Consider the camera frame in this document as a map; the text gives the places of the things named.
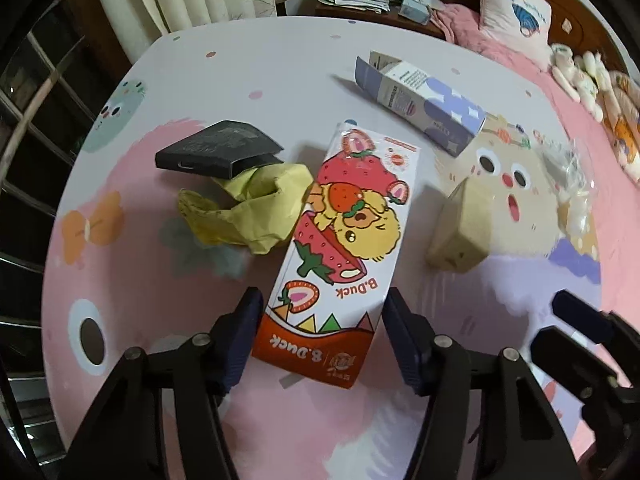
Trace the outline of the clear plastic wrapper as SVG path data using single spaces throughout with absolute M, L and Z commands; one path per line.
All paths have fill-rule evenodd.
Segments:
M 540 154 L 558 196 L 561 230 L 567 237 L 583 238 L 590 232 L 592 206 L 598 194 L 585 144 L 543 140 Z

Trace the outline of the pink bed sheet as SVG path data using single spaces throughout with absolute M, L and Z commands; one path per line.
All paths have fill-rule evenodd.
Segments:
M 639 314 L 639 188 L 620 168 L 605 128 L 565 94 L 552 76 L 524 54 L 480 31 L 480 16 L 460 4 L 447 4 L 433 21 L 450 44 L 469 49 L 510 68 L 547 97 L 571 139 L 589 152 L 598 194 L 592 206 L 599 242 L 603 302 L 608 310 Z

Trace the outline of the black small box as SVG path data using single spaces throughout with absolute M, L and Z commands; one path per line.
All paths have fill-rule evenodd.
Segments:
M 155 154 L 158 169 L 230 180 L 247 169 L 280 164 L 282 146 L 247 122 L 223 120 Z

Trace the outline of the wooden headboard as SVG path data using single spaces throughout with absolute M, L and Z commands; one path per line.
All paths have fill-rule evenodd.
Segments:
M 616 46 L 614 37 L 580 0 L 547 0 L 552 9 L 549 40 L 566 44 L 575 52 L 598 50 L 609 70 L 629 73 L 622 51 Z M 459 3 L 478 12 L 480 0 L 442 0 L 444 3 Z

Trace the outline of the pink cartoon pillow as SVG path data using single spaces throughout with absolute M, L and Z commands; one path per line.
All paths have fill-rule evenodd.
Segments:
M 543 72 L 552 64 L 551 18 L 546 0 L 480 0 L 480 31 L 526 56 Z

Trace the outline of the red strawberry duck carton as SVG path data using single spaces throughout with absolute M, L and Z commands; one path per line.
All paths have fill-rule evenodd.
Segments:
M 254 357 L 350 388 L 395 272 L 420 151 L 343 122 L 309 189 L 253 346 Z

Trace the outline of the metal window grille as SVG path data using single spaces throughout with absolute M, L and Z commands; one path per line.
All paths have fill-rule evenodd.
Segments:
M 37 466 L 64 455 L 42 355 L 42 291 L 49 236 L 74 140 L 43 127 L 40 108 L 64 90 L 85 37 L 53 13 L 1 69 L 1 419 Z

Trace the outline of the cartoon printed tablecloth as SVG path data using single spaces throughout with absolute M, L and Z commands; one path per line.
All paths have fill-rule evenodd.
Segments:
M 332 18 L 163 36 L 104 103 L 44 274 L 67 445 L 117 361 L 162 358 L 259 292 L 221 422 L 243 479 L 400 479 L 426 402 L 382 320 L 398 289 L 460 346 L 526 353 L 561 289 L 601 302 L 599 247 L 560 228 L 538 154 L 552 80 Z

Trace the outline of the light blue tissue box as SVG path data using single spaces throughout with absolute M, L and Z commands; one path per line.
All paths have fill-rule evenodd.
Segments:
M 398 14 L 413 23 L 426 25 L 435 11 L 444 9 L 440 0 L 401 0 Z

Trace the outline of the small beige cardboard box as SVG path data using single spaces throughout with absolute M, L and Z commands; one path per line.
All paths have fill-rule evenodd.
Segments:
M 466 273 L 488 257 L 493 199 L 475 178 L 465 179 L 454 189 L 442 205 L 426 254 L 430 266 Z

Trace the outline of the wooden nightstand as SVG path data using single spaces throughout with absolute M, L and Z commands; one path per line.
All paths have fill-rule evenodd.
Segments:
M 322 18 L 342 18 L 347 21 L 375 23 L 405 30 L 411 30 L 418 34 L 431 36 L 436 39 L 444 40 L 445 34 L 432 22 L 425 25 L 403 18 L 399 15 L 397 8 L 391 8 L 387 13 L 375 13 L 367 10 L 346 9 L 341 6 L 327 6 L 326 4 L 317 2 L 314 7 L 314 15 Z

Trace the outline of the white plush toy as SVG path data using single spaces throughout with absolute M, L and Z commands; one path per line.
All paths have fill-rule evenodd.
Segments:
M 555 82 L 596 121 L 602 122 L 604 110 L 598 103 L 612 90 L 612 82 L 599 52 L 573 55 L 565 44 L 552 44 L 551 73 Z

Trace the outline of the blue white carton box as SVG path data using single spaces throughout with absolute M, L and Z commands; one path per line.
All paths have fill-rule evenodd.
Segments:
M 372 51 L 356 59 L 356 85 L 457 157 L 477 137 L 487 114 L 436 77 L 400 58 Z

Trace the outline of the crumpled yellow paper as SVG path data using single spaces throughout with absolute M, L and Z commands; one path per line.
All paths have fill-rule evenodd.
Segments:
M 290 237 L 314 178 L 303 164 L 272 164 L 216 182 L 235 200 L 233 207 L 194 191 L 178 193 L 178 211 L 192 233 L 205 245 L 239 245 L 265 255 Z

